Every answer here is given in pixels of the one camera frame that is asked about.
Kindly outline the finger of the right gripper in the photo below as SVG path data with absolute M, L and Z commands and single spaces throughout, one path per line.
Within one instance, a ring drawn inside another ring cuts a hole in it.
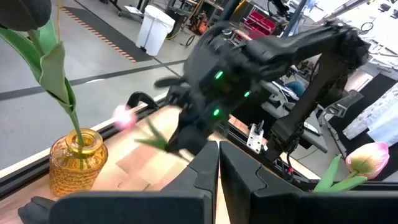
M 188 127 L 188 151 L 191 154 L 198 154 L 207 142 L 207 137 L 199 129 Z
M 171 135 L 168 144 L 167 152 L 177 152 L 183 149 L 184 141 L 187 138 L 188 126 L 184 123 L 179 122 L 175 131 Z

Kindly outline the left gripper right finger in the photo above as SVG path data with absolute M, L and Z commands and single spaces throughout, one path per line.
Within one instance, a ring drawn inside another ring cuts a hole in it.
M 306 192 L 226 141 L 220 142 L 220 171 L 231 224 L 398 224 L 398 184 Z

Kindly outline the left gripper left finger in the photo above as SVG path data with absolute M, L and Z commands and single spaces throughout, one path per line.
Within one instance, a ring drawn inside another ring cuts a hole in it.
M 89 191 L 61 198 L 50 224 L 215 224 L 219 149 L 208 142 L 160 191 Z

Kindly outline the pink artificial tulip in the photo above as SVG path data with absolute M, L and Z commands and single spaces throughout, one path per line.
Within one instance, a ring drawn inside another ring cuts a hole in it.
M 346 192 L 376 178 L 389 161 L 389 146 L 384 142 L 365 144 L 346 156 L 349 176 L 334 184 L 341 155 L 336 156 L 314 188 L 314 192 Z
M 118 106 L 114 110 L 113 119 L 116 128 L 129 139 L 129 149 L 164 152 L 190 162 L 193 155 L 186 149 L 179 149 L 175 152 L 170 150 L 169 141 L 177 127 L 175 113 L 178 111 L 178 108 L 168 106 L 145 118 L 138 119 L 137 113 L 132 109 L 127 106 Z

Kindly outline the black artificial tulip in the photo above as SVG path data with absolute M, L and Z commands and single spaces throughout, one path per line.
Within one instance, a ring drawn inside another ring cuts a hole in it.
M 0 0 L 0 38 L 25 60 L 37 83 L 69 115 L 77 143 L 83 146 L 75 95 L 65 75 L 65 48 L 51 13 L 51 0 Z

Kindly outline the amber glass vase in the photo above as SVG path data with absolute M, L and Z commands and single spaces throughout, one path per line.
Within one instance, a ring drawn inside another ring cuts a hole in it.
M 76 131 L 54 142 L 49 154 L 50 190 L 57 197 L 89 190 L 108 160 L 108 148 L 102 136 L 88 128 L 81 129 L 84 146 Z

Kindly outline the red storage bins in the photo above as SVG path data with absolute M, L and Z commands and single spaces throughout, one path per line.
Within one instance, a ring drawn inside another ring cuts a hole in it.
M 258 11 L 252 11 L 244 20 L 244 28 L 252 39 L 271 35 L 276 28 L 270 16 L 264 16 Z

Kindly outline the teal round object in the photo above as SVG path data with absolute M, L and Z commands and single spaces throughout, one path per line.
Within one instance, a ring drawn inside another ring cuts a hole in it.
M 299 98 L 304 94 L 306 88 L 300 81 L 292 81 L 285 84 L 285 87 L 292 90 Z

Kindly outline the white trash bin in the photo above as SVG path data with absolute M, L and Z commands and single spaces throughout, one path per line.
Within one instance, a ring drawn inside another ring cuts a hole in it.
M 156 56 L 174 24 L 175 20 L 164 11 L 152 5 L 146 6 L 136 46 L 145 49 L 146 54 Z

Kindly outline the hazard striped floor mat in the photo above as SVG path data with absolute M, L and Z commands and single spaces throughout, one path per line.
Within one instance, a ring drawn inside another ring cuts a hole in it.
M 138 48 L 132 40 L 106 22 L 97 18 L 91 12 L 85 9 L 66 6 L 61 7 L 61 11 L 70 16 L 75 22 L 89 30 L 93 35 L 97 36 L 105 44 L 108 44 L 128 60 L 132 62 L 152 60 L 152 57 Z

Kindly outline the white printed sheet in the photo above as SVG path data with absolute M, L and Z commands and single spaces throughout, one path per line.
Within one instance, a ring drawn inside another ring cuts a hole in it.
M 398 142 L 398 82 L 363 110 L 344 130 L 353 139 L 365 130 L 375 142 L 389 146 Z

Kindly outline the white metal bracket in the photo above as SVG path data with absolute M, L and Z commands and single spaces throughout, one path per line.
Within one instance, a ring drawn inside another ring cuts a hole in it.
M 252 150 L 256 154 L 261 153 L 261 149 L 263 148 L 263 139 L 264 130 L 262 129 L 262 125 L 251 124 L 249 126 L 249 135 L 248 140 L 246 141 L 246 145 L 250 150 Z

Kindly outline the black frame clamp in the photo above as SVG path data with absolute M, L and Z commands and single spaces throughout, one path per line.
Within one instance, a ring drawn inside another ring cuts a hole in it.
M 126 105 L 130 108 L 136 107 L 139 103 L 145 103 L 149 108 L 158 109 L 159 106 L 156 101 L 147 93 L 136 91 L 131 94 Z

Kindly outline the black aluminium table frame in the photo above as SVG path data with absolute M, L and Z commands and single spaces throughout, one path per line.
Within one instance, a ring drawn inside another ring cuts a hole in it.
M 159 108 L 165 106 L 164 97 L 157 100 L 157 104 Z M 154 114 L 159 109 L 154 109 L 151 106 L 147 108 L 147 106 L 142 103 L 138 104 L 140 109 L 137 109 L 138 120 L 147 118 L 147 116 Z M 113 123 L 103 126 L 98 129 L 98 132 L 103 137 L 103 140 L 109 140 L 113 138 L 115 135 L 119 134 L 119 131 Z M 249 150 L 248 147 L 245 146 L 245 140 L 248 139 L 248 134 L 244 134 L 243 131 L 238 130 L 238 127 L 231 122 L 228 125 L 228 133 L 227 140 L 236 144 L 240 149 L 244 149 L 244 151 Z M 45 174 L 49 173 L 49 149 L 43 151 L 44 155 L 39 156 L 38 159 L 33 159 L 33 162 L 26 162 L 26 165 L 23 165 L 22 168 L 18 168 L 14 171 L 6 171 L 7 174 L 0 174 L 0 200 L 10 196 L 11 194 L 17 192 L 22 189 L 22 187 L 27 186 L 28 184 L 33 183 L 39 178 L 43 177 Z M 277 159 L 274 162 L 274 165 L 271 165 L 270 162 L 265 162 L 265 166 L 271 168 L 271 171 L 274 171 L 277 175 L 282 175 L 282 159 Z M 299 187 L 302 190 L 311 190 L 315 187 L 315 184 L 318 183 L 318 180 L 315 180 L 313 177 L 305 177 L 304 173 L 298 171 L 296 168 L 294 174 L 294 181 L 292 182 L 295 186 Z M 380 181 L 372 181 L 367 182 L 365 184 L 359 185 L 354 190 L 391 190 L 398 191 L 398 182 L 380 182 Z

